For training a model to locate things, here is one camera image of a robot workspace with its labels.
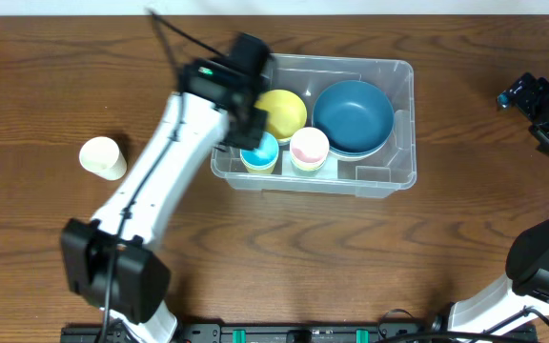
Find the light blue plastic cup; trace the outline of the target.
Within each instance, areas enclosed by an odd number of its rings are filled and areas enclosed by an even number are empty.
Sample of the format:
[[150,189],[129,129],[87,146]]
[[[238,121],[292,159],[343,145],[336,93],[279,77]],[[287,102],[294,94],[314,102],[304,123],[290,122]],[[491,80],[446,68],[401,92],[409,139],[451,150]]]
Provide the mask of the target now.
[[253,150],[241,150],[240,157],[249,165],[255,167],[266,167],[278,158],[279,145],[276,138],[265,132],[259,146]]

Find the pink plastic cup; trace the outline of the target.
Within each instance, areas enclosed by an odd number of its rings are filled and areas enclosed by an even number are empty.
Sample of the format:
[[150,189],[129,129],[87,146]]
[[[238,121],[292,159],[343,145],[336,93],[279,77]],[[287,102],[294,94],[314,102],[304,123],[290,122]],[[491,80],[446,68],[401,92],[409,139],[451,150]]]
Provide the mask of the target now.
[[326,134],[314,127],[305,127],[291,138],[291,155],[305,165],[316,165],[323,162],[328,156],[330,148]]

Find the beige bowl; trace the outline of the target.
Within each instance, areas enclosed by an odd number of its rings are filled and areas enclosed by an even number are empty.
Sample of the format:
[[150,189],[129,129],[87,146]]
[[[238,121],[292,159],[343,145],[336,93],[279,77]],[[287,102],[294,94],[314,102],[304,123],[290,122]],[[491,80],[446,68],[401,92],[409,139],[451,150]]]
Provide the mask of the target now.
[[376,154],[383,147],[384,147],[384,144],[382,144],[382,145],[380,145],[380,146],[378,146],[378,147],[376,147],[372,150],[364,151],[364,152],[345,152],[345,151],[337,150],[334,147],[330,147],[329,154],[333,158],[335,158],[337,160],[340,160],[340,161],[356,162],[356,161],[366,159],[366,158]]

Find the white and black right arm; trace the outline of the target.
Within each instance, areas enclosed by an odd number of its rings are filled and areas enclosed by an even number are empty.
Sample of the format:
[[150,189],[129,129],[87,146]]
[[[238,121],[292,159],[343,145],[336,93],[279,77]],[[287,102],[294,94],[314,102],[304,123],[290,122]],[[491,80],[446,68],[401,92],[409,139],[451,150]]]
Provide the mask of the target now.
[[[501,109],[517,108],[528,131],[549,157],[549,82],[526,72],[497,98]],[[506,259],[505,273],[473,297],[438,316],[434,331],[459,342],[503,342],[538,318],[549,321],[549,219],[522,232]]]

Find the dark blue bowl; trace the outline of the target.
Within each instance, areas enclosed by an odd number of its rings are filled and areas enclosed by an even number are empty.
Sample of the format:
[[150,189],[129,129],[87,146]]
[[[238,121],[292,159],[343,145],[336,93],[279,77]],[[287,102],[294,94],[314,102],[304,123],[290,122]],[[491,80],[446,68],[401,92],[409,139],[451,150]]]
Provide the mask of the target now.
[[312,125],[323,131],[341,122],[384,122],[395,125],[395,112],[387,95],[378,87],[358,80],[333,84],[315,101]]
[[364,155],[377,151],[389,139],[393,125],[384,122],[341,122],[324,129],[332,151]]

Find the yellow plastic cup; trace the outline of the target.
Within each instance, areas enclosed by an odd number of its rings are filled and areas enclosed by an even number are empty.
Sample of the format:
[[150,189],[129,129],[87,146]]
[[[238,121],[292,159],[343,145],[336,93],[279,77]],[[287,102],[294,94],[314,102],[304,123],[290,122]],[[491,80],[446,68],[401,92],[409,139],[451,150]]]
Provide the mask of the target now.
[[257,165],[250,164],[245,160],[242,160],[242,163],[248,173],[255,173],[255,174],[271,174],[274,171],[275,164],[276,164],[276,162],[273,161],[268,165],[257,166]]
[[322,159],[320,161],[314,162],[314,163],[305,163],[294,156],[292,157],[292,163],[301,171],[305,172],[311,172],[319,170],[326,162],[326,159]]

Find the green plastic cup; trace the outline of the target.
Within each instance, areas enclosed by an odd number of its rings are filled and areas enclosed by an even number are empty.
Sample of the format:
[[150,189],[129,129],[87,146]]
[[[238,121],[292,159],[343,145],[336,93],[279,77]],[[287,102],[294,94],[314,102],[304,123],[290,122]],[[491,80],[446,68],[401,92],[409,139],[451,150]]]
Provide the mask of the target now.
[[322,171],[321,168],[313,169],[313,170],[303,170],[297,167],[293,167],[293,170],[296,175],[303,176],[303,177],[316,177]]

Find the yellow small bowl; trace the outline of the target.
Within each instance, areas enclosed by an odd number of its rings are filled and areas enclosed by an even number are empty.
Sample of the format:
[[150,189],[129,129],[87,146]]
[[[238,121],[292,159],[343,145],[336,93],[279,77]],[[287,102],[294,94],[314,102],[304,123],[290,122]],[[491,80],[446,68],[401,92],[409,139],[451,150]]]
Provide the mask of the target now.
[[266,131],[276,140],[293,136],[306,125],[307,108],[303,100],[291,91],[264,92],[255,106],[268,113]]

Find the clear plastic storage container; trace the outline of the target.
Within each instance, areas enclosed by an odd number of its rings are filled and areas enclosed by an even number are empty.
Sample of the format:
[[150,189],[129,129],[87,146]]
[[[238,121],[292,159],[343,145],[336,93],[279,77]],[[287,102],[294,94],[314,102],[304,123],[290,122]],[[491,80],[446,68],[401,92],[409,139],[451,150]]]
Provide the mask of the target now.
[[406,61],[277,53],[276,70],[267,77],[272,90],[295,93],[313,113],[318,96],[345,80],[370,83],[383,91],[393,105],[395,124],[384,145],[362,158],[331,152],[325,165],[314,172],[295,168],[289,145],[282,144],[270,174],[250,173],[238,149],[214,149],[211,169],[231,187],[246,191],[293,191],[350,194],[385,198],[407,190],[417,181],[415,133],[415,73]]

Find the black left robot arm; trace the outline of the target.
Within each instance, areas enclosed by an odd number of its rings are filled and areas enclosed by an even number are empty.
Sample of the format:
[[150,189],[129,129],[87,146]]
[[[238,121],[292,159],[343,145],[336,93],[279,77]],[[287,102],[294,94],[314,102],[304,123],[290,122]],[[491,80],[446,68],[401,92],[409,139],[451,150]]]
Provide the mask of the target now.
[[171,272],[155,255],[169,220],[211,150],[259,147],[267,112],[270,48],[247,33],[229,53],[185,65],[154,134],[91,220],[70,219],[60,245],[69,288],[104,312],[95,341],[124,325],[136,342],[169,342],[177,327],[165,303]]

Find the white small bowl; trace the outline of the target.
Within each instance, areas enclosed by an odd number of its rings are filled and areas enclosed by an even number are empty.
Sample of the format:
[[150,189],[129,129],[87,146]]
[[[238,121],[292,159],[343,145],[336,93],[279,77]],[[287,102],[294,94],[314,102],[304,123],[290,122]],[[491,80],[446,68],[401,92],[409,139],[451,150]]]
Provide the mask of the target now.
[[279,146],[286,146],[286,145],[290,144],[291,139],[292,139],[291,136],[286,137],[286,138],[277,139],[277,143],[278,143]]

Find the white plastic cup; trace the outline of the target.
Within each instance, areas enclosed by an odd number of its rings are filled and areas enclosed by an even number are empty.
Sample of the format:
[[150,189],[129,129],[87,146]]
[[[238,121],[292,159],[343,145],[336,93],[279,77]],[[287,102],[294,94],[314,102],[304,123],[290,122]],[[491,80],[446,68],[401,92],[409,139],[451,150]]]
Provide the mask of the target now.
[[106,136],[87,141],[80,149],[78,160],[86,171],[110,181],[122,178],[127,170],[122,151],[113,139]]

